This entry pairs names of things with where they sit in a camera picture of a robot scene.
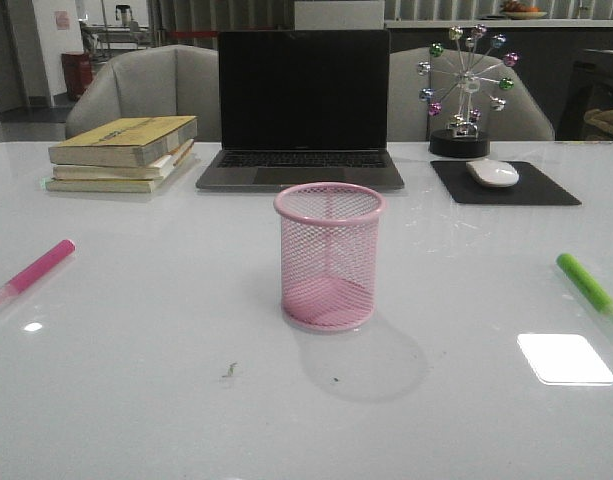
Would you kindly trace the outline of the pink highlighter pen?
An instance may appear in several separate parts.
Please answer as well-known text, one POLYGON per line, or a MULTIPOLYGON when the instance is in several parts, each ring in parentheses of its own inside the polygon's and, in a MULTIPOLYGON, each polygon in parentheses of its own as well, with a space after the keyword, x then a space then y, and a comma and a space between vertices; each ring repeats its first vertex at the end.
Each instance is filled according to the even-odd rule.
POLYGON ((0 312, 76 250, 70 239, 58 242, 0 287, 0 312))

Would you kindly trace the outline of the green highlighter pen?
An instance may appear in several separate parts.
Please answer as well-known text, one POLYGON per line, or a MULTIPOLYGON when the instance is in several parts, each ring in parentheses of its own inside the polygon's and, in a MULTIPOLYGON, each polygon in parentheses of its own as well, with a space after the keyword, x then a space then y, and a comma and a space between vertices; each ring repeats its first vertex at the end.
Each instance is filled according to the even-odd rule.
POLYGON ((560 254, 556 264, 590 305, 613 321, 613 298, 589 271, 569 253, 560 254))

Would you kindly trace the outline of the pink mesh pen holder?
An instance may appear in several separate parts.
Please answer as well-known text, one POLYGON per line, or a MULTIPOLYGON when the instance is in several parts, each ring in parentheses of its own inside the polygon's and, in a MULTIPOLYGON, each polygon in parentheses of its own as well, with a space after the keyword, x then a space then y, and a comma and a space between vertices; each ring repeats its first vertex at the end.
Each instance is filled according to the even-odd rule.
POLYGON ((316 182, 283 190, 273 205, 280 216, 285 313, 319 331, 367 321, 374 311, 384 197, 355 184, 316 182))

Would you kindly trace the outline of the grey open laptop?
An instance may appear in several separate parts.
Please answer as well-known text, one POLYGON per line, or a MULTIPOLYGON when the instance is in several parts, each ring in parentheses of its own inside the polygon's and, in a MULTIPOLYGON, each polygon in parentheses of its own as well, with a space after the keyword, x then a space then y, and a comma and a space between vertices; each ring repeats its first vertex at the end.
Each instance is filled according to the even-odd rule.
POLYGON ((384 29, 221 33, 221 149, 197 188, 402 188, 387 151, 389 54, 384 29))

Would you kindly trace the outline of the black mouse pad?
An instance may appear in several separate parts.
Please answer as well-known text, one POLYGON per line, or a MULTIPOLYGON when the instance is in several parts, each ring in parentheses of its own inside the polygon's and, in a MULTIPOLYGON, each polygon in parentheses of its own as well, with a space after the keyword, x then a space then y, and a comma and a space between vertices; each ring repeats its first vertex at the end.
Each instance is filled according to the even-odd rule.
POLYGON ((435 160, 431 165, 452 199, 468 205, 577 206, 582 202, 525 161, 512 161, 518 182, 509 187, 483 186, 467 171, 466 162, 435 160))

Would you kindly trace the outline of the middle white book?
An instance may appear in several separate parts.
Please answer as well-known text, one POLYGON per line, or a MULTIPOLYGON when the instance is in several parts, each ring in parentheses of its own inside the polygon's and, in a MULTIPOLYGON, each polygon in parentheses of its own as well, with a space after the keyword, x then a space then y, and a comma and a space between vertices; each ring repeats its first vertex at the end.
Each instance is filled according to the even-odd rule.
POLYGON ((152 180, 167 177, 192 151, 194 140, 188 140, 180 147, 163 155, 149 165, 142 167, 101 167, 84 165, 55 165, 53 177, 57 180, 152 180))

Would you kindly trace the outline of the bottom yellow book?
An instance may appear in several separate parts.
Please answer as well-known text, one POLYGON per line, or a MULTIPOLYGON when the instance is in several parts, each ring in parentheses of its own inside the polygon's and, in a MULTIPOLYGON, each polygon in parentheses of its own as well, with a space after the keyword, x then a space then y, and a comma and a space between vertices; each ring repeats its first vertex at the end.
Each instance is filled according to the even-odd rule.
POLYGON ((190 149, 172 164, 169 173, 156 179, 59 180, 45 178, 42 180, 42 188, 53 192, 152 193, 165 184, 168 178, 176 178, 176 171, 183 171, 187 164, 192 165, 196 160, 196 155, 190 149))

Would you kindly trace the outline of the yellow book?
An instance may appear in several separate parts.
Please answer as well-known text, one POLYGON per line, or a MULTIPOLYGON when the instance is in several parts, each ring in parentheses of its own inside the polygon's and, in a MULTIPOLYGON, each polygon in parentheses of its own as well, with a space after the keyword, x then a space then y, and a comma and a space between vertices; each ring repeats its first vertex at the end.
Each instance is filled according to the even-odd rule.
POLYGON ((152 193, 165 184, 168 178, 176 178, 176 171, 183 171, 187 164, 192 165, 196 160, 196 155, 190 149, 172 164, 169 173, 156 179, 59 180, 45 178, 42 180, 42 188, 53 192, 152 193))
POLYGON ((142 167, 197 135, 196 116, 120 118, 49 148, 55 165, 142 167))

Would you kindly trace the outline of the white computer mouse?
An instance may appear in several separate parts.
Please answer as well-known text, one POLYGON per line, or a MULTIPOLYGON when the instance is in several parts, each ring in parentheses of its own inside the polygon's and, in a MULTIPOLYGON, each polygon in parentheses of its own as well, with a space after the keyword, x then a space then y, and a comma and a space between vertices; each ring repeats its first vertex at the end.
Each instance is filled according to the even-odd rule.
POLYGON ((517 170, 505 161, 483 158, 468 161, 465 165, 471 177, 485 187, 511 187, 520 178, 517 170))

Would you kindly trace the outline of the top yellow book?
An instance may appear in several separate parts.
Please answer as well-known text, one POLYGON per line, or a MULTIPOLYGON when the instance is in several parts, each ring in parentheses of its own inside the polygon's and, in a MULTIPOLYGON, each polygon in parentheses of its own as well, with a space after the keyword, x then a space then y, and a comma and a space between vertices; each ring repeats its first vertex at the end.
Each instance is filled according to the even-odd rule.
POLYGON ((49 148, 55 165, 142 167, 197 135, 196 116, 120 118, 49 148))

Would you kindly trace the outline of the ferris wheel desk ornament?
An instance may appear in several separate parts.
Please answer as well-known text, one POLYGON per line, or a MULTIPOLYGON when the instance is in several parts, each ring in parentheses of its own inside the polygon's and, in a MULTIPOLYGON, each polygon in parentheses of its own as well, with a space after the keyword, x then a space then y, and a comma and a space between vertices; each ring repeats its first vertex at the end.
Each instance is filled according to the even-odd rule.
POLYGON ((487 55, 479 54, 477 48, 488 38, 487 32, 487 26, 482 23, 469 29, 454 25, 448 30, 448 39, 456 49, 449 50, 442 43, 433 42, 428 47, 429 59, 417 64, 418 75, 440 77, 439 87, 429 85, 418 94, 426 105, 428 117, 449 114, 445 126, 430 133, 429 150, 434 154, 463 159, 489 154, 489 137, 482 127, 483 111, 475 99, 487 98, 490 109, 504 110, 507 100, 490 90, 495 88, 506 93, 515 87, 516 81, 508 75, 492 78, 490 73, 497 68, 514 67, 520 56, 509 52, 497 62, 484 66, 482 62, 487 55))

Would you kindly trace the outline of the red trash bin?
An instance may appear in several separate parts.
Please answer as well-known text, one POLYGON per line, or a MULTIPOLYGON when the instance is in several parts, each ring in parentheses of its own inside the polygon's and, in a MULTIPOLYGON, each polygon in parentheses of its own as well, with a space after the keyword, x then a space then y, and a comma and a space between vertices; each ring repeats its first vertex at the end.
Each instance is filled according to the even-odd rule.
POLYGON ((86 52, 67 52, 61 54, 68 98, 79 100, 93 81, 90 55, 86 52))

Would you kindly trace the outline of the fruit bowl on counter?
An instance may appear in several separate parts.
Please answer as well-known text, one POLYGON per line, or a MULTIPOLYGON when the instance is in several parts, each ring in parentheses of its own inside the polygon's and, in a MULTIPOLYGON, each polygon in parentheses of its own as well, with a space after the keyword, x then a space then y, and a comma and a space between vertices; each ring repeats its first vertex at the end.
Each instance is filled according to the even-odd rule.
POLYGON ((530 6, 522 1, 506 0, 500 4, 500 13, 511 20, 530 20, 544 18, 547 13, 539 7, 530 6))

